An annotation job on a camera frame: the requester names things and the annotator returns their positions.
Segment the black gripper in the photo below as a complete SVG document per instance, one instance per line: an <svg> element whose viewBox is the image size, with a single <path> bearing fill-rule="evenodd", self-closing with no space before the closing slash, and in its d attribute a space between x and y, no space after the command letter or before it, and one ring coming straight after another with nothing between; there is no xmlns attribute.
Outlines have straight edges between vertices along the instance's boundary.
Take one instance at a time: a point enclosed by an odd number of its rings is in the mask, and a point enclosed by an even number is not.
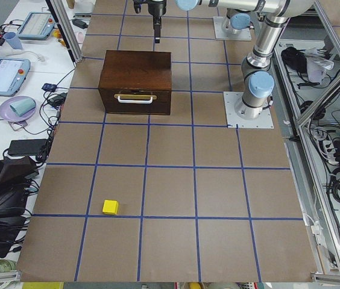
<svg viewBox="0 0 340 289"><path fill-rule="evenodd" d="M166 0L147 0L148 12L152 16L163 16L166 14ZM161 17L153 17L154 42L160 43Z"/></svg>

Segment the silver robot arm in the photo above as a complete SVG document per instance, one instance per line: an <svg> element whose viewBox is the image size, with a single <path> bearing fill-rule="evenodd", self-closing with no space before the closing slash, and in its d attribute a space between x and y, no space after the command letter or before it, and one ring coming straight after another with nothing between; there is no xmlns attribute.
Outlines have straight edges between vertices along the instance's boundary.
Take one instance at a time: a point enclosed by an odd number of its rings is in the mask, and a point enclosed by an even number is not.
<svg viewBox="0 0 340 289"><path fill-rule="evenodd" d="M166 14L167 1L133 1L134 10L141 12L142 5L148 6L148 12L153 17L154 43L160 43L162 16ZM213 25L215 38L218 40L250 41L251 17L248 11L227 9L225 16L214 16Z"/></svg>
<svg viewBox="0 0 340 289"><path fill-rule="evenodd" d="M184 11L198 5L265 12L259 36L253 50L244 58L241 69L245 90L235 104L236 114L247 120L258 118L263 104L274 88L274 79L267 72L273 50L290 18L299 16L313 5L313 1L176 1Z"/></svg>

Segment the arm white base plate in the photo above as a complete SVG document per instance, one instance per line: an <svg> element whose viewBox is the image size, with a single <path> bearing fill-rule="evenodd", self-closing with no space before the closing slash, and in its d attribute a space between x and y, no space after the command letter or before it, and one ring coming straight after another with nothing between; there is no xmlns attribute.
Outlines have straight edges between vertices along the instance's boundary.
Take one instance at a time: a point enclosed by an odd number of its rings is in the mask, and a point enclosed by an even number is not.
<svg viewBox="0 0 340 289"><path fill-rule="evenodd" d="M214 16L215 39L249 42L252 39L249 27L250 21L245 21L245 24L246 26L241 24L237 29L231 25L230 19L226 16Z"/></svg>
<svg viewBox="0 0 340 289"><path fill-rule="evenodd" d="M243 103L242 92L224 92L223 95L228 128L274 128L267 101L259 108L250 108Z"/></svg>

